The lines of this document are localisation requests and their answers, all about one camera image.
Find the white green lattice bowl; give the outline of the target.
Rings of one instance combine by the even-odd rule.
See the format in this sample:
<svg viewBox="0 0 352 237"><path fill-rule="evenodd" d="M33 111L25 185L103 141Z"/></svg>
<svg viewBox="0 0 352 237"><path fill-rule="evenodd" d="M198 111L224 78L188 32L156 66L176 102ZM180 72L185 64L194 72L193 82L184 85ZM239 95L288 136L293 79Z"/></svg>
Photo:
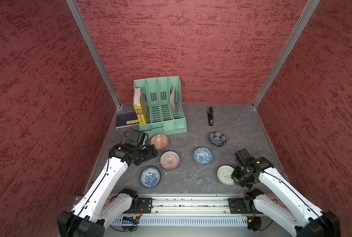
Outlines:
<svg viewBox="0 0 352 237"><path fill-rule="evenodd" d="M220 166L217 170L217 178L225 186L234 186L234 180L231 178L234 168L231 166Z"/></svg>

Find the orange patterned bowl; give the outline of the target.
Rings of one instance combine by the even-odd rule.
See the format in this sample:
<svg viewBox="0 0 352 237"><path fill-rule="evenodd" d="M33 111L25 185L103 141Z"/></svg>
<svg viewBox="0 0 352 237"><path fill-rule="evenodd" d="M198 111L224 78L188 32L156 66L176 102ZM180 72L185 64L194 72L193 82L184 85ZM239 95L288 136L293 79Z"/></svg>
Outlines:
<svg viewBox="0 0 352 237"><path fill-rule="evenodd" d="M169 144L169 138L164 134L157 134L151 138L151 145L155 146L156 150L163 150Z"/></svg>

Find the pink brown striped bowl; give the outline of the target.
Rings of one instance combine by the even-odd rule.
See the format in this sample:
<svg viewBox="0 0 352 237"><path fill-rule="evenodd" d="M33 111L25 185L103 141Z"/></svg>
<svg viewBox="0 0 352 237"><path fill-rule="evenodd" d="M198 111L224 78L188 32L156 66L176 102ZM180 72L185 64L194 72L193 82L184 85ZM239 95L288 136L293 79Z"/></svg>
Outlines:
<svg viewBox="0 0 352 237"><path fill-rule="evenodd" d="M160 164L163 169L171 171L178 167L180 158L176 152L165 152L160 158Z"/></svg>

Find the dark flower shaped bowl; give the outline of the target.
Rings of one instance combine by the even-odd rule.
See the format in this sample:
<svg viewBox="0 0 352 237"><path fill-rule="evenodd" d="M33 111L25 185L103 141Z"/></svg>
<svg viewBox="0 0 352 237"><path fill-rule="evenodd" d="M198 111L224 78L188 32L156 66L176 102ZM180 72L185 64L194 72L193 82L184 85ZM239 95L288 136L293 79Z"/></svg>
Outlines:
<svg viewBox="0 0 352 237"><path fill-rule="evenodd" d="M215 147L222 147L226 144L226 137L220 132L214 132L209 135L209 142Z"/></svg>

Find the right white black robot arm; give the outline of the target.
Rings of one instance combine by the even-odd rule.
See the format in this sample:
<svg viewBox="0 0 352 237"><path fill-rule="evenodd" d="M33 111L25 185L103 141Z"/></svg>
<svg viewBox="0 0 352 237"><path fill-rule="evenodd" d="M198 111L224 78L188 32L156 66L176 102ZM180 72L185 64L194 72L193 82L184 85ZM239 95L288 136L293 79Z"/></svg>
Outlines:
<svg viewBox="0 0 352 237"><path fill-rule="evenodd" d="M249 213L262 213L293 237L339 237L340 221L331 211L324 212L298 192L265 157L255 159L247 150L235 154L238 166L231 175L235 184L249 189L242 206ZM259 189L267 186L285 205L281 207Z"/></svg>

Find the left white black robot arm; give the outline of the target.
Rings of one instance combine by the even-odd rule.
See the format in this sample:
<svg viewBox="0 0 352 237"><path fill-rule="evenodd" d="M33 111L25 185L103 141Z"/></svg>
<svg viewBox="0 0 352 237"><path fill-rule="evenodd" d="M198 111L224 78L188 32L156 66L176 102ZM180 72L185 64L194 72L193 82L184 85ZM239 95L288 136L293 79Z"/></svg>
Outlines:
<svg viewBox="0 0 352 237"><path fill-rule="evenodd" d="M117 144L110 151L107 162L92 187L71 212L63 211L57 219L62 237L102 237L112 222L132 208L137 193L122 190L104 207L111 191L129 165L140 165L158 156L154 145L133 146Z"/></svg>

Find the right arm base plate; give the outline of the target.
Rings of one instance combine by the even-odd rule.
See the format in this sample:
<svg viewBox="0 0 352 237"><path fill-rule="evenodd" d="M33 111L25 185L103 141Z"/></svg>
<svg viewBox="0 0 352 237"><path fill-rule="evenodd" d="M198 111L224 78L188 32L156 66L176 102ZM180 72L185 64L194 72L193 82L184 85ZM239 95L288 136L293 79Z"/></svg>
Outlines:
<svg viewBox="0 0 352 237"><path fill-rule="evenodd" d="M254 214L255 211L245 198L229 198L229 209L231 214Z"/></svg>

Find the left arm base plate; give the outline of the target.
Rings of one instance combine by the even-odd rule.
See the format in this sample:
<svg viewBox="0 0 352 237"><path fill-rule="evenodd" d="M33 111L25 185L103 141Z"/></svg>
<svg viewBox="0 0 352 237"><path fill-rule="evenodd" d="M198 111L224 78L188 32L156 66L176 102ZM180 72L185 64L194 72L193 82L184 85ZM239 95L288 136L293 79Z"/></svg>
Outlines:
<svg viewBox="0 0 352 237"><path fill-rule="evenodd" d="M153 199L151 197L136 197L132 201L132 213L151 213L153 202Z"/></svg>

